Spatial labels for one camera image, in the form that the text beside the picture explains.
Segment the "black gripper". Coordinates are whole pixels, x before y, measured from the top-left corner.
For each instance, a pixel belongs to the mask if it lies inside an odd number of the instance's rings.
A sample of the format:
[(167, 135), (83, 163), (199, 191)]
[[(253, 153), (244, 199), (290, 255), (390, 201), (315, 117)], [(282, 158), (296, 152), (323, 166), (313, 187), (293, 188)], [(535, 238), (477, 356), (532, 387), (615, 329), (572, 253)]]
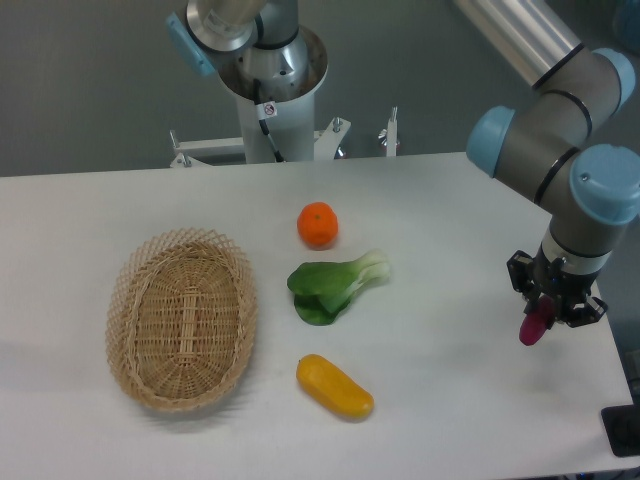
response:
[(561, 256), (549, 261), (542, 250), (535, 257), (518, 250), (506, 263), (513, 289), (522, 295), (524, 314), (538, 308), (542, 300), (542, 316), (547, 330), (556, 323), (571, 328), (599, 322), (608, 305), (592, 295), (599, 271), (588, 274), (569, 272), (569, 258)]

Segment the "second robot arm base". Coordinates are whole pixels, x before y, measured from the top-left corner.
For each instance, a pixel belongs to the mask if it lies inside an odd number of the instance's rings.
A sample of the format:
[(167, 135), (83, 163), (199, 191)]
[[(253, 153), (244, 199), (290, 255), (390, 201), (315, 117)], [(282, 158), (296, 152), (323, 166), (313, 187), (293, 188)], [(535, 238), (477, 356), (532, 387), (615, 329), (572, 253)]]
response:
[(189, 1), (165, 27), (192, 70), (217, 73), (245, 99), (286, 102), (308, 90), (310, 60), (296, 1)]

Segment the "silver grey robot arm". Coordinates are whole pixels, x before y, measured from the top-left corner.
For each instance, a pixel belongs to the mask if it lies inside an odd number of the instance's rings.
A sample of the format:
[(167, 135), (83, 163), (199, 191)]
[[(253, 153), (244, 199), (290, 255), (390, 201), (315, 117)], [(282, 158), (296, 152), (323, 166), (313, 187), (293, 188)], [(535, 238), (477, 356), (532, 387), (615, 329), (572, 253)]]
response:
[(468, 159), (549, 213), (535, 255), (507, 269), (526, 303), (522, 343), (557, 323), (580, 327), (606, 313), (593, 284), (639, 213), (639, 157), (592, 133), (633, 93), (628, 59), (589, 50), (543, 1), (462, 1), (459, 9), (538, 95), (523, 112), (497, 106), (474, 126)]

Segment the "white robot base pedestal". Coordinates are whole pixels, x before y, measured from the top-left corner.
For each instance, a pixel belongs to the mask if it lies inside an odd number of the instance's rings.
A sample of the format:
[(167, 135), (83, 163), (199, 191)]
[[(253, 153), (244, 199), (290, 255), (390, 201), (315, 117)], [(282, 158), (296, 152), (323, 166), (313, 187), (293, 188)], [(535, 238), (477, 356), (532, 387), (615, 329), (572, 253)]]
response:
[(248, 164), (314, 158), (315, 94), (328, 55), (321, 39), (301, 26), (279, 49), (251, 47), (219, 76), (234, 97)]

